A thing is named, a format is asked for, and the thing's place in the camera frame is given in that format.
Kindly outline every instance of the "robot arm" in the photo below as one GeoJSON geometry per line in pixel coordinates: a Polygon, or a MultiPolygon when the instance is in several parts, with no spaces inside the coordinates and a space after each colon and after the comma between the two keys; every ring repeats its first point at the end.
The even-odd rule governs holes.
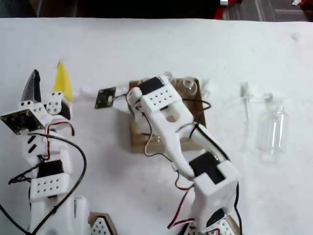
{"type": "Polygon", "coordinates": [[[165,76],[151,78],[126,96],[131,113],[143,112],[155,134],[165,145],[165,153],[179,173],[194,182],[195,200],[191,215],[199,231],[208,231],[232,209],[239,173],[227,155],[199,124],[165,76]],[[188,162],[181,151],[180,138],[189,137],[207,152],[188,162]]]}
{"type": "Polygon", "coordinates": [[[65,128],[64,124],[71,126],[70,101],[66,99],[66,89],[55,90],[48,103],[42,104],[39,81],[39,73],[34,70],[18,110],[1,116],[1,120],[19,136],[22,156],[33,169],[29,190],[29,232],[32,235],[89,235],[88,203],[85,198],[72,195],[79,182],[72,181],[73,169],[67,145],[60,139],[40,136],[49,134],[51,126],[53,136],[62,138],[58,130],[65,128]]]}

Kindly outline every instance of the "yellow object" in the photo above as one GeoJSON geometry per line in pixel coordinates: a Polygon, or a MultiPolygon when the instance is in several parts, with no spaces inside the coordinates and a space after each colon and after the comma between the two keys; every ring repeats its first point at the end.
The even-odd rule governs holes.
{"type": "Polygon", "coordinates": [[[70,83],[70,79],[63,63],[58,63],[58,71],[55,77],[54,89],[55,92],[63,92],[64,98],[72,102],[73,100],[73,89],[70,83]]]}

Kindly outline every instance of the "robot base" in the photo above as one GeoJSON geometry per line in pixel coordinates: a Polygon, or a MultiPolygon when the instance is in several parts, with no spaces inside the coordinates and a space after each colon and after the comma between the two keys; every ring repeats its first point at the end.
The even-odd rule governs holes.
{"type": "Polygon", "coordinates": [[[109,214],[90,212],[88,222],[91,224],[91,235],[117,235],[109,214]]]}
{"type": "Polygon", "coordinates": [[[222,219],[212,225],[212,230],[218,228],[218,231],[200,233],[194,226],[193,223],[185,225],[182,231],[178,235],[238,235],[239,227],[231,216],[227,216],[226,219],[222,219]]]}

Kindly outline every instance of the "white table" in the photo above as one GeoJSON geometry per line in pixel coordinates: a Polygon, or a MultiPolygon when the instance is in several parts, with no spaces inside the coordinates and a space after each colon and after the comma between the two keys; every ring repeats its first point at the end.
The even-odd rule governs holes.
{"type": "MultiPolygon", "coordinates": [[[[241,172],[239,210],[247,235],[309,234],[313,230],[312,74],[313,24],[211,20],[0,19],[0,113],[17,107],[33,69],[42,78],[43,99],[64,60],[74,89],[100,89],[171,71],[212,79],[208,128],[241,172]],[[251,127],[240,149],[244,122],[239,103],[223,100],[248,81],[257,95],[287,98],[288,151],[276,164],[256,153],[251,127]]],[[[252,105],[256,123],[262,105],[252,105]]],[[[166,225],[183,195],[176,174],[161,157],[130,154],[128,118],[115,109],[94,110],[94,100],[74,104],[74,141],[86,152],[86,176],[76,191],[90,210],[108,212],[121,235],[175,234],[166,225]]],[[[0,125],[0,203],[24,227],[29,224],[27,183],[8,180],[28,168],[15,135],[0,125]]],[[[82,161],[71,149],[75,177],[82,161]]],[[[195,153],[186,154],[188,159],[195,153]]],[[[193,195],[181,218],[188,215],[193,195]]],[[[1,214],[1,234],[19,234],[1,214]]]]}

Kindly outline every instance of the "clear bottle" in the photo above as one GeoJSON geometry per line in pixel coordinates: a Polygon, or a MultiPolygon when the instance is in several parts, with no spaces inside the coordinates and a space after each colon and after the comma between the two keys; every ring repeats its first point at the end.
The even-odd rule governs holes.
{"type": "Polygon", "coordinates": [[[288,115],[282,105],[260,115],[257,148],[263,153],[277,155],[286,151],[288,115]]]}

